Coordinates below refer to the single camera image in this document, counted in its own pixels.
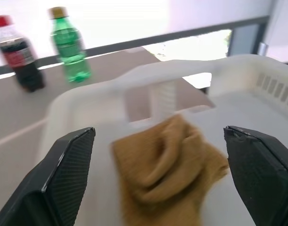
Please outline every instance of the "green soda bottle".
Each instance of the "green soda bottle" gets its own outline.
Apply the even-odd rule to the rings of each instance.
[[[64,7],[51,8],[54,29],[51,34],[69,82],[81,82],[90,77],[91,72],[82,49],[81,37],[67,19]]]

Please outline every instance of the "gray table surface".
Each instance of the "gray table surface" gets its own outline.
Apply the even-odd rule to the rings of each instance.
[[[92,77],[82,83],[66,82],[62,66],[44,69],[46,87],[34,93],[24,93],[14,77],[0,80],[0,209],[34,166],[49,104],[70,89],[111,80],[136,66],[159,61],[144,48],[138,50],[88,59]],[[185,80],[177,81],[177,87],[178,108],[212,105],[204,94]],[[146,88],[131,90],[126,99],[132,120],[149,117]]]

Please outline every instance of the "cola bottle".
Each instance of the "cola bottle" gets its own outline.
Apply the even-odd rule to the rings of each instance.
[[[15,31],[9,16],[0,16],[0,51],[25,91],[34,92],[45,86],[28,40]]]

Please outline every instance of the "red bottle cap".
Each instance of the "red bottle cap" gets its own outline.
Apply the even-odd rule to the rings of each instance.
[[[1,15],[0,16],[0,27],[8,26],[11,24],[9,16]]]

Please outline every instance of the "wall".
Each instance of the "wall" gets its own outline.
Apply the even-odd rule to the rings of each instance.
[[[266,56],[288,62],[288,0],[276,2],[264,42],[268,45]]]
[[[272,0],[0,0],[39,58],[55,55],[48,8],[66,6],[85,48],[267,16]]]

